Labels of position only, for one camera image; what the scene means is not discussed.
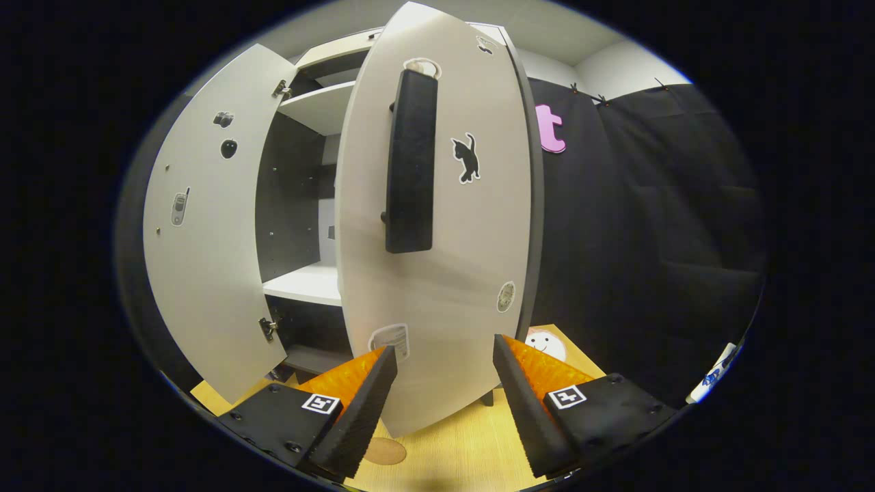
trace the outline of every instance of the white wall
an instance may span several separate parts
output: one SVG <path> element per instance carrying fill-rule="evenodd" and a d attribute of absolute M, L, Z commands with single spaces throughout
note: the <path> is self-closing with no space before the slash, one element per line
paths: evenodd
<path fill-rule="evenodd" d="M 520 58 L 522 58 L 522 65 L 525 67 L 528 77 L 553 82 L 565 87 L 572 83 L 577 83 L 577 90 L 584 90 L 580 75 L 574 67 L 538 53 L 521 50 L 520 48 L 516 48 L 516 51 L 520 54 Z"/>
<path fill-rule="evenodd" d="M 603 95 L 607 99 L 646 88 L 689 84 L 680 72 L 633 41 L 620 41 L 595 52 L 575 67 L 584 92 Z"/>

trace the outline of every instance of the open cabinet door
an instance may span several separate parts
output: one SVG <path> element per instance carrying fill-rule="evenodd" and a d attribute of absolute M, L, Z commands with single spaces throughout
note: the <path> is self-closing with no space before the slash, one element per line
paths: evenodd
<path fill-rule="evenodd" d="M 264 140 L 295 67 L 255 45 L 192 98 L 158 152 L 143 246 L 152 293 L 173 340 L 234 402 L 286 356 L 270 320 L 256 253 L 256 182 Z"/>
<path fill-rule="evenodd" d="M 393 436 L 499 383 L 494 336 L 516 336 L 526 294 L 531 173 L 521 83 L 504 41 L 405 4 L 355 82 L 335 210 L 353 354 L 395 344 L 398 376 L 382 414 Z"/>

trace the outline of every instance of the black curtain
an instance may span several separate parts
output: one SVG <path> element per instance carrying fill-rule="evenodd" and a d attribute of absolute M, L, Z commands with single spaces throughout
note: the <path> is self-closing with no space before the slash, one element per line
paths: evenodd
<path fill-rule="evenodd" d="M 563 118 L 544 152 L 544 244 L 532 324 L 555 323 L 605 372 L 681 405 L 737 341 L 760 293 L 754 175 L 693 86 L 593 104 L 530 80 Z"/>

